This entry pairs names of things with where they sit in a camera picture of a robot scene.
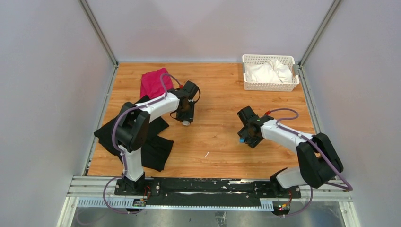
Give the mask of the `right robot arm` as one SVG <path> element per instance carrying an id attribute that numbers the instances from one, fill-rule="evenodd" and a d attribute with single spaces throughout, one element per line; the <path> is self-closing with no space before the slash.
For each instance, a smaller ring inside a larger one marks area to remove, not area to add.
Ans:
<path id="1" fill-rule="evenodd" d="M 284 168 L 270 177 L 270 191 L 275 197 L 283 197 L 295 186 L 318 189 L 341 176 L 343 164 L 326 134 L 297 131 L 282 124 L 285 118 L 275 119 L 271 111 L 260 117 L 250 106 L 238 111 L 237 116 L 243 125 L 237 133 L 241 143 L 255 148 L 262 140 L 271 140 L 297 155 L 297 167 Z"/>

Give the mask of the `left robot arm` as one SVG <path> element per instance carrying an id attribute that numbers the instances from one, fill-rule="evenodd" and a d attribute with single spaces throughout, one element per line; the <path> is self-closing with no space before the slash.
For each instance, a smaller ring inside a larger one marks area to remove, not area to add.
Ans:
<path id="1" fill-rule="evenodd" d="M 112 129 L 112 143 L 122 157 L 122 182 L 131 194 L 140 195 L 145 189 L 141 148 L 147 140 L 150 123 L 166 113 L 173 113 L 177 121 L 190 125 L 198 102 L 195 96 L 200 93 L 195 83 L 187 81 L 157 98 L 123 106 Z"/>

